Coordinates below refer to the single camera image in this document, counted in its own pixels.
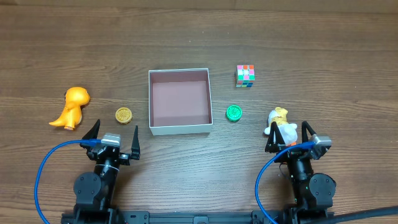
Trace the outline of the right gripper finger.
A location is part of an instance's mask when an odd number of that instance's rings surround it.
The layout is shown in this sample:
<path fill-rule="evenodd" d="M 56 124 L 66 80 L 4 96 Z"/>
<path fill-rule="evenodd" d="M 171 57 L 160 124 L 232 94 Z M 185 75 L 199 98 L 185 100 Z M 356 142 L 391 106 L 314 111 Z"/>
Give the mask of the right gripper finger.
<path fill-rule="evenodd" d="M 284 149 L 285 149 L 284 139 L 279 131 L 277 123 L 274 121 L 271 123 L 270 133 L 268 134 L 268 140 L 265 147 L 265 151 L 269 153 L 279 153 Z"/>
<path fill-rule="evenodd" d="M 309 125 L 307 121 L 302 122 L 301 133 L 302 133 L 303 143 L 309 142 L 309 140 L 312 139 L 312 136 L 316 134 L 316 132 L 313 130 L 313 128 Z"/>

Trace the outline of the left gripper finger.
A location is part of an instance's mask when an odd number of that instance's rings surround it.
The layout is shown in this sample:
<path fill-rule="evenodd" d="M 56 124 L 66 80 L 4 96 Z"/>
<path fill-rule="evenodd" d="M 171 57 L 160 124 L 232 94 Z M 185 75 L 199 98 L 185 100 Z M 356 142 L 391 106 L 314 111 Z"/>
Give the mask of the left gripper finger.
<path fill-rule="evenodd" d="M 131 145 L 131 156 L 133 160 L 139 160 L 141 156 L 139 138 L 138 138 L 138 126 L 135 127 L 132 145 Z"/>
<path fill-rule="evenodd" d="M 96 121 L 93 127 L 82 137 L 82 140 L 96 139 L 100 129 L 100 119 Z"/>

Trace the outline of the white duck plush toy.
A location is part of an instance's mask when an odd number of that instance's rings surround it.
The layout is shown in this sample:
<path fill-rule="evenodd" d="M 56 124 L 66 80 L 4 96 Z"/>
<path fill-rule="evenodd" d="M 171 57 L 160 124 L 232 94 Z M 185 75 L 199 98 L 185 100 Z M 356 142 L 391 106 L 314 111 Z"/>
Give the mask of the white duck plush toy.
<path fill-rule="evenodd" d="M 282 138 L 286 145 L 293 146 L 296 144 L 297 135 L 297 124 L 289 123 L 287 121 L 288 111 L 285 108 L 276 107 L 269 113 L 268 116 L 268 127 L 264 130 L 265 135 L 270 135 L 271 124 L 276 122 L 278 129 L 282 135 Z"/>

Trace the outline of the orange dinosaur toy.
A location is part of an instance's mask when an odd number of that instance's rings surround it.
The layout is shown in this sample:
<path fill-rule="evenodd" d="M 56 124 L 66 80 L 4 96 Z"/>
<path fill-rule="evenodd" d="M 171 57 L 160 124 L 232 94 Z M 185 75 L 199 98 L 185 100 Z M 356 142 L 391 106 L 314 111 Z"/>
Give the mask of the orange dinosaur toy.
<path fill-rule="evenodd" d="M 61 115 L 49 125 L 74 130 L 82 119 L 81 107 L 90 102 L 90 95 L 83 87 L 72 87 L 65 94 L 65 106 Z"/>

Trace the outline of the green ridged round cap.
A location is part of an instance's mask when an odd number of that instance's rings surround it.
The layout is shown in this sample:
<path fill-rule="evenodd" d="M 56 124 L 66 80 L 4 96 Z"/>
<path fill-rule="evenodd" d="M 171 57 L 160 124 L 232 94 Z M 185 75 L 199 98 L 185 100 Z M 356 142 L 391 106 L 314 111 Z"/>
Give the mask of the green ridged round cap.
<path fill-rule="evenodd" d="M 226 110 L 226 117 L 231 122 L 237 122 L 243 115 L 242 109 L 238 105 L 230 105 Z"/>

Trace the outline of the multicolour puzzle cube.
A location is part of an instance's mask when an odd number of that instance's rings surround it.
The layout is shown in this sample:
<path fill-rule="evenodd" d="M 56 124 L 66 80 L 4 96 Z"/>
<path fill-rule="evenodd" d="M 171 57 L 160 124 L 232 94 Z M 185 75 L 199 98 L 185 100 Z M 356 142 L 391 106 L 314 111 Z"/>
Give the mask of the multicolour puzzle cube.
<path fill-rule="evenodd" d="M 255 81 L 254 65 L 237 65 L 235 82 L 237 88 L 250 88 Z"/>

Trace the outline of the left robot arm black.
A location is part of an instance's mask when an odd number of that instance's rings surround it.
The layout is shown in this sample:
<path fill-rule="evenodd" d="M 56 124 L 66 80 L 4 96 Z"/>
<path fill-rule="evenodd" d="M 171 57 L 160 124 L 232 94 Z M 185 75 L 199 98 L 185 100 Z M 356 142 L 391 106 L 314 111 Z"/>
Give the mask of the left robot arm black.
<path fill-rule="evenodd" d="M 138 127 L 135 127 L 130 153 L 121 152 L 121 136 L 106 133 L 98 138 L 100 120 L 82 137 L 80 147 L 86 149 L 94 171 L 80 175 L 73 186 L 76 207 L 80 210 L 103 211 L 111 207 L 120 166 L 129 166 L 140 159 Z"/>

